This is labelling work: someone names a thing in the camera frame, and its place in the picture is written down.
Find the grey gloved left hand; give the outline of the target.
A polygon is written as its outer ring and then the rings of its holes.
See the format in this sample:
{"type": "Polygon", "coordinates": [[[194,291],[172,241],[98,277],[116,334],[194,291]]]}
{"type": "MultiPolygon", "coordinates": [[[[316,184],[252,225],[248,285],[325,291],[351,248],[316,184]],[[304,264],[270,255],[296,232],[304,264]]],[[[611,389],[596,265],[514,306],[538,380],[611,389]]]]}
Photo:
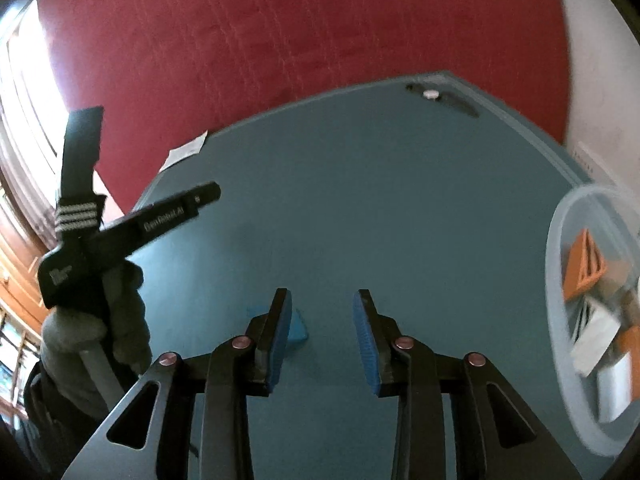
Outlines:
{"type": "Polygon", "coordinates": [[[111,322],[104,323],[90,313],[56,308],[42,326],[43,370],[63,399],[93,419],[104,418],[108,408],[82,362],[81,352],[111,335],[111,348],[105,353],[127,372],[140,376],[151,365],[151,335],[139,294],[142,284],[140,266],[126,260],[104,275],[99,288],[110,307],[111,322]]]}

